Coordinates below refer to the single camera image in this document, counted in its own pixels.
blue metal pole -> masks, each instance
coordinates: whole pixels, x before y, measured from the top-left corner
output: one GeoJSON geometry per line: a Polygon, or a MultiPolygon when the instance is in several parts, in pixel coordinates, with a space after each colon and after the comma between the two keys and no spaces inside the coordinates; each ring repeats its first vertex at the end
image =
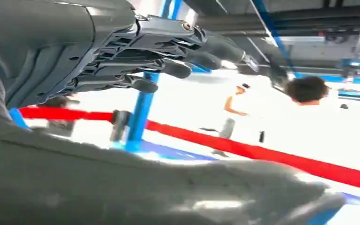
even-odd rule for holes
{"type": "Polygon", "coordinates": [[[259,16],[259,18],[261,19],[263,26],[266,28],[267,33],[274,40],[275,44],[281,51],[283,57],[285,58],[286,62],[288,63],[289,68],[292,70],[292,72],[294,73],[294,75],[296,77],[300,77],[300,74],[296,71],[296,68],[293,65],[290,55],[285,48],[285,45],[282,43],[281,37],[278,35],[277,30],[275,30],[274,23],[264,5],[264,1],[263,0],[250,0],[250,3],[255,8],[255,11],[256,11],[257,15],[259,16]]]}
{"type": "MultiPolygon", "coordinates": [[[[166,16],[169,19],[176,19],[179,14],[181,4],[182,0],[165,0],[161,15],[166,16]]],[[[144,78],[157,83],[159,74],[144,73],[144,78]]],[[[129,151],[133,151],[137,148],[137,143],[142,140],[153,97],[154,94],[139,93],[133,116],[130,118],[129,122],[130,130],[127,136],[126,146],[126,149],[129,151]]]]}
{"type": "Polygon", "coordinates": [[[25,123],[24,118],[23,118],[23,116],[22,116],[21,113],[20,113],[20,110],[18,110],[18,109],[16,109],[16,108],[11,109],[11,110],[9,110],[9,114],[10,114],[10,116],[12,117],[13,122],[14,122],[17,126],[19,126],[19,127],[21,127],[21,128],[24,128],[24,129],[28,129],[28,128],[29,128],[29,127],[27,126],[27,124],[25,123]]]}

gray pants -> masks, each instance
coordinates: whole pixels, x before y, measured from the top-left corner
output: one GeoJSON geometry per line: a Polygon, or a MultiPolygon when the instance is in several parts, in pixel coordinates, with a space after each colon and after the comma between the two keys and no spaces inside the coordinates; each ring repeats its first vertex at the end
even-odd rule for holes
{"type": "Polygon", "coordinates": [[[228,118],[225,121],[224,127],[221,130],[219,137],[230,139],[231,135],[233,134],[234,126],[235,126],[235,120],[228,118]]]}

gray robot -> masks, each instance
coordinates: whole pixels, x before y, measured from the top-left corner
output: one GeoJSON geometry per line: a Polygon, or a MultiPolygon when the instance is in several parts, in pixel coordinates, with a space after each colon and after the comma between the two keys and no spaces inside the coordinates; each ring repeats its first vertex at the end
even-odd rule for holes
{"type": "Polygon", "coordinates": [[[157,86],[177,61],[218,69],[245,57],[184,21],[126,0],[0,0],[0,225],[309,225],[344,204],[293,168],[261,161],[179,166],[15,126],[8,108],[68,93],[157,86]]]}

red barrier rope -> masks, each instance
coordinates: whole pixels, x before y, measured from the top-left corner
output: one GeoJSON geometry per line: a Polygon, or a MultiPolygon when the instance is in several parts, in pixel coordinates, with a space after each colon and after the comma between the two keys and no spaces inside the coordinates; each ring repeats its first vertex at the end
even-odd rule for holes
{"type": "Polygon", "coordinates": [[[106,120],[111,122],[112,112],[86,112],[82,110],[53,108],[53,107],[26,107],[20,109],[24,118],[46,120],[106,120]]]}
{"type": "MultiPolygon", "coordinates": [[[[29,119],[48,120],[107,120],[111,121],[113,113],[84,112],[61,108],[23,108],[20,109],[23,117],[29,119]]],[[[251,159],[278,162],[293,166],[312,175],[334,180],[360,188],[360,171],[351,168],[316,161],[309,158],[298,157],[283,152],[251,146],[224,138],[213,137],[179,127],[172,127],[157,122],[148,121],[146,129],[164,135],[172,136],[189,142],[201,144],[217,150],[222,150],[251,159]]]]}

person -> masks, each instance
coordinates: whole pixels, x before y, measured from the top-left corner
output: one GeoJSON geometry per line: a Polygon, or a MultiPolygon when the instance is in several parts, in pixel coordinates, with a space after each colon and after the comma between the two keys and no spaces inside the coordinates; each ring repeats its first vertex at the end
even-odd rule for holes
{"type": "Polygon", "coordinates": [[[230,139],[235,126],[235,119],[238,116],[246,116],[247,113],[242,110],[244,105],[244,95],[250,86],[246,83],[236,86],[236,92],[230,95],[224,105],[224,110],[227,112],[227,120],[221,130],[219,137],[230,139]]]}
{"type": "Polygon", "coordinates": [[[265,147],[360,170],[360,117],[321,104],[328,91],[317,76],[290,81],[295,104],[267,130],[265,147]]]}

